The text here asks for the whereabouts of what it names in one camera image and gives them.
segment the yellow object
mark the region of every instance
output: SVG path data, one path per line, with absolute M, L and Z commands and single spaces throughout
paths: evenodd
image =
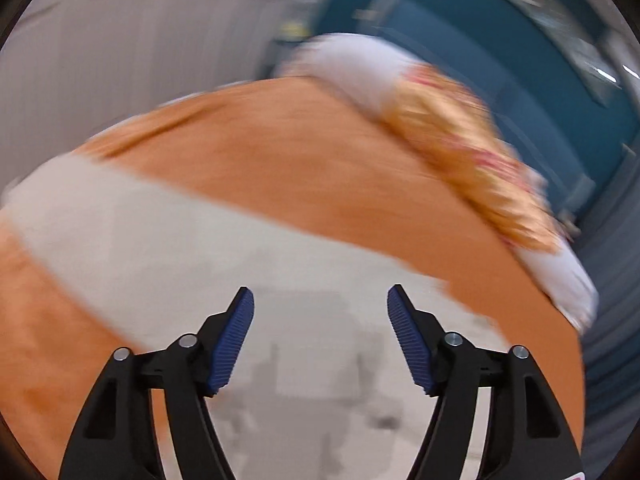
M 529 168 L 498 136 L 485 104 L 428 64 L 396 84 L 385 115 L 406 139 L 507 242 L 555 253 L 559 235 Z

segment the gray curtain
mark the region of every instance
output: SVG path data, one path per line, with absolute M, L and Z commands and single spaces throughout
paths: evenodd
M 640 137 L 631 149 L 574 245 L 600 293 L 598 319 L 582 340 L 588 480 L 606 468 L 640 418 Z

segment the ribbed blue rubber pad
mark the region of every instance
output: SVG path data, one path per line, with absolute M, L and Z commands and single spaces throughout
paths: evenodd
M 408 307 L 394 288 L 386 296 L 386 307 L 414 383 L 423 387 L 425 393 L 429 393 L 434 384 L 431 352 L 411 318 Z
M 220 336 L 212 355 L 213 362 L 208 382 L 214 394 L 229 383 L 244 337 L 253 318 L 254 295 L 247 289 L 228 320 L 225 331 Z

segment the silver screw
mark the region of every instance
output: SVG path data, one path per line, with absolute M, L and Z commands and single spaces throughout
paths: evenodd
M 180 338 L 180 341 L 178 341 L 178 344 L 182 348 L 191 348 L 197 342 L 198 342 L 198 338 L 196 336 L 194 336 L 193 334 L 186 334 Z
M 444 341 L 451 346 L 460 346 L 462 345 L 462 336 L 457 332 L 449 332 L 444 336 Z
M 513 355 L 518 359 L 526 359 L 529 357 L 529 350 L 524 348 L 524 346 L 517 345 L 513 347 Z
M 122 347 L 122 348 L 118 348 L 113 353 L 113 358 L 116 359 L 116 361 L 124 361 L 124 359 L 129 357 L 130 354 L 131 354 L 131 352 L 129 351 L 128 348 Z

